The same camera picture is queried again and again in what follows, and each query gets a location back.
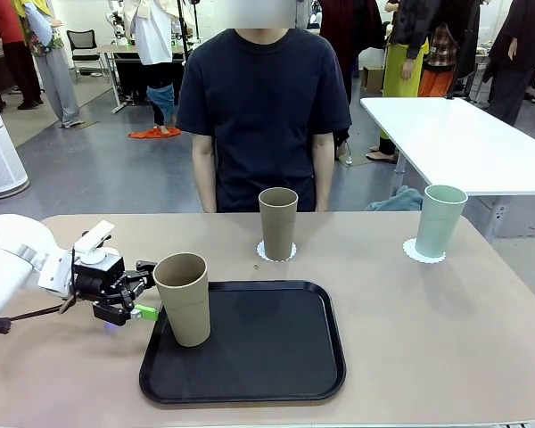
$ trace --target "cardboard box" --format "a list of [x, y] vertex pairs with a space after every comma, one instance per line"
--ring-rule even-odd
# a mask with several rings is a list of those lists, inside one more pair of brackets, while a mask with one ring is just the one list
[[361, 86], [366, 94], [380, 94], [383, 90], [383, 81], [383, 67], [363, 67]]

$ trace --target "chair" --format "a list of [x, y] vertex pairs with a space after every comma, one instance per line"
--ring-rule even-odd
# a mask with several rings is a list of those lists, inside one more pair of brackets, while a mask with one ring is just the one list
[[92, 52], [97, 47], [95, 42], [95, 30], [89, 31], [67, 31], [68, 39], [71, 46], [71, 59], [73, 60], [73, 69], [75, 71], [76, 83], [79, 77], [79, 69], [76, 62], [99, 62], [101, 72], [105, 77], [105, 69], [101, 61], [101, 55]]

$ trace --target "black pole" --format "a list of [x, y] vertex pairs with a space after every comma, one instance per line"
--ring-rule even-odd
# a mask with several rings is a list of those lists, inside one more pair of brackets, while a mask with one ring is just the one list
[[188, 35], [186, 34], [185, 17], [182, 14], [182, 5], [184, 0], [177, 0], [178, 20], [180, 21], [180, 32], [182, 34], [183, 45], [185, 46], [185, 61], [188, 61]]
[[449, 100], [454, 99], [454, 93], [456, 92], [456, 83], [457, 83], [457, 77], [460, 73], [460, 71], [464, 68], [465, 63], [465, 57], [467, 55], [467, 52], [465, 51], [464, 47], [468, 47], [470, 43], [472, 43], [472, 38], [475, 34], [475, 23], [477, 18], [477, 11], [480, 8], [480, 0], [473, 0], [472, 1], [472, 9], [470, 10], [470, 16], [468, 18], [467, 27], [465, 28], [464, 33], [464, 43], [462, 43], [462, 49], [457, 57], [457, 64], [454, 68], [454, 76], [452, 77], [452, 83], [449, 86], [448, 94], [446, 95], [446, 98]]
[[196, 24], [196, 40], [200, 41], [200, 30], [198, 29], [198, 13], [196, 13], [196, 4], [194, 6], [194, 23]]

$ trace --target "black tray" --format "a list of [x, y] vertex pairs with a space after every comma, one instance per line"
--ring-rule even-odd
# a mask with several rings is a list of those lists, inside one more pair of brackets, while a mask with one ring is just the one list
[[208, 340], [177, 344], [161, 311], [139, 382], [161, 404], [326, 399], [346, 367], [328, 294], [304, 281], [210, 283]]

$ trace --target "neck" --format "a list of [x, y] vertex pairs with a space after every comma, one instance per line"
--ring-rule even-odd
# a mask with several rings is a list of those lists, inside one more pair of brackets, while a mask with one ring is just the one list
[[271, 45], [282, 39], [288, 29], [236, 29], [240, 37], [256, 45]]

